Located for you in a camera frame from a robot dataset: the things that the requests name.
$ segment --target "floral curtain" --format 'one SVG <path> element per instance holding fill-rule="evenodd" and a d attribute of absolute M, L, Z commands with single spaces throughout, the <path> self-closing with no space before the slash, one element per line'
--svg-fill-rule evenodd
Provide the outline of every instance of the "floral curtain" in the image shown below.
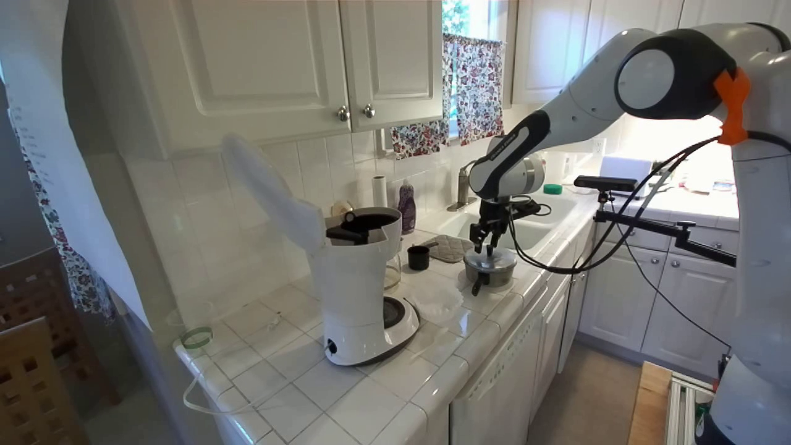
<path fill-rule="evenodd" d="M 501 136 L 501 46 L 441 38 L 441 120 L 390 128 L 388 156 L 437 154 L 441 143 L 466 147 Z"/>
<path fill-rule="evenodd" d="M 90 314 L 104 314 L 112 316 L 114 306 L 112 306 L 112 298 L 109 298 L 109 288 L 104 285 L 104 280 L 90 270 L 90 264 L 68 247 L 67 232 L 58 225 L 58 219 L 53 212 L 53 207 L 48 206 L 48 196 L 45 190 L 45 185 L 40 184 L 29 159 L 24 156 L 24 165 L 27 165 L 27 178 L 32 184 L 32 193 L 40 202 L 45 225 L 56 245 L 56 252 L 63 262 L 63 273 L 67 273 L 67 283 L 68 283 L 68 293 L 71 293 L 71 301 L 76 310 L 82 313 L 90 313 Z"/>

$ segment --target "bottle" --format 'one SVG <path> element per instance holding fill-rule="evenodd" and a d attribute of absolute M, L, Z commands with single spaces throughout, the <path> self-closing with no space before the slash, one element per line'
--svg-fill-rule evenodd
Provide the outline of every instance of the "bottle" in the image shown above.
<path fill-rule="evenodd" d="M 417 206 L 416 206 L 416 189 L 402 181 L 398 189 L 398 212 L 399 212 L 399 232 L 407 236 L 416 231 Z"/>

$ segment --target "drawer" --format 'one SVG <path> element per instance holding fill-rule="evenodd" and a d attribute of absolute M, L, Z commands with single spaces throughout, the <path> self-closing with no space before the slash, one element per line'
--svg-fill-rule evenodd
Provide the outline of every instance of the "drawer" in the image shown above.
<path fill-rule="evenodd" d="M 607 231 L 610 224 L 597 224 L 595 225 L 595 240 Z M 621 232 L 626 232 L 626 225 L 615 225 L 607 236 L 607 242 L 618 242 Z M 657 232 L 647 232 L 647 231 L 633 231 L 628 236 L 628 245 L 629 247 L 647 247 L 647 249 L 668 249 L 669 247 L 669 237 L 657 236 Z"/>
<path fill-rule="evenodd" d="M 738 232 L 689 227 L 689 240 L 696 245 L 722 249 L 722 252 L 732 252 L 732 256 L 737 256 L 737 249 L 738 249 Z M 669 247 L 669 252 L 696 258 L 694 252 L 679 249 L 675 245 Z"/>

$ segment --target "wooden floor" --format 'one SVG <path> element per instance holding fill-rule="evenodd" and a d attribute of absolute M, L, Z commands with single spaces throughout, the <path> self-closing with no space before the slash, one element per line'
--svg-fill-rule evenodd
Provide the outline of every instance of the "wooden floor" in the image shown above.
<path fill-rule="evenodd" d="M 574 343 L 535 414 L 529 445 L 626 445 L 640 369 Z"/>

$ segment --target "robotic arm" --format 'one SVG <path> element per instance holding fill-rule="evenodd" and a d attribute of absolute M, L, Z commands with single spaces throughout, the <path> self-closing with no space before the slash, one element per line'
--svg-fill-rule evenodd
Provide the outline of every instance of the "robotic arm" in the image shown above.
<path fill-rule="evenodd" d="M 479 252 L 492 236 L 492 252 L 513 219 L 511 200 L 534 190 L 517 172 L 523 156 L 591 138 L 621 115 L 711 115 L 723 122 L 722 141 L 734 147 L 742 215 L 742 314 L 732 330 L 734 358 L 702 444 L 791 444 L 791 154 L 765 138 L 744 138 L 768 135 L 791 141 L 789 48 L 789 38 L 765 26 L 621 33 L 554 102 L 519 122 L 469 172 L 469 189 L 482 199 L 469 237 Z M 734 89 L 744 79 L 752 79 L 749 96 L 744 84 Z"/>

